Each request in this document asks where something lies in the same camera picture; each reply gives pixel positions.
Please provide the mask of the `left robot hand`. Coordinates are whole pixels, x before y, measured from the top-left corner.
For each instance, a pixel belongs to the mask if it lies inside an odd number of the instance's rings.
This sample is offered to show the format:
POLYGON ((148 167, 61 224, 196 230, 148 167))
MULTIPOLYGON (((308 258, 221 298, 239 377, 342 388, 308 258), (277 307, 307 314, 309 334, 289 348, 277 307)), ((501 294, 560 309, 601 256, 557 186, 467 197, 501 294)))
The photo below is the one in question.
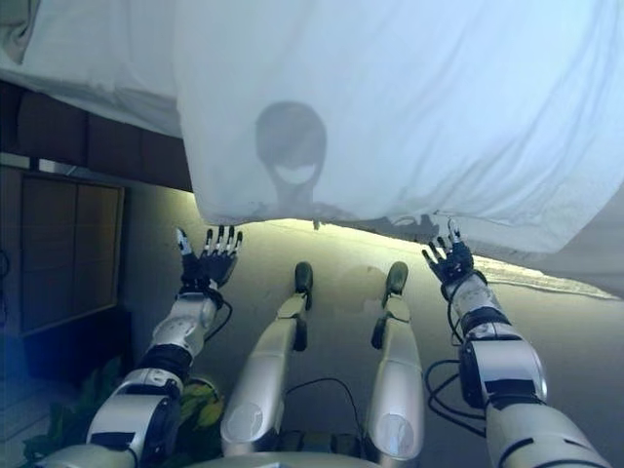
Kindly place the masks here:
POLYGON ((242 231, 235 226, 220 225, 214 238, 214 231, 208 229, 199 255, 194 253, 183 229, 177 227, 175 235, 182 264, 181 292, 218 290, 229 281, 243 243, 242 231))

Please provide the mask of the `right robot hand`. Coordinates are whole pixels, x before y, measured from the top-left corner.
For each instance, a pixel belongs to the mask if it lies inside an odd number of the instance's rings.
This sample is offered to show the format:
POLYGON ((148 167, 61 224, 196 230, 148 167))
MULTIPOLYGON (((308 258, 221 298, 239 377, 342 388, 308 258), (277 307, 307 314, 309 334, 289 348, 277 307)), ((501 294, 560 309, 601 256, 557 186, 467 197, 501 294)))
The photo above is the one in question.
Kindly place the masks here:
POLYGON ((460 282, 474 270, 472 253, 453 218, 448 220, 448 236, 438 236, 435 242, 429 242, 421 252, 430 270, 444 287, 460 282))

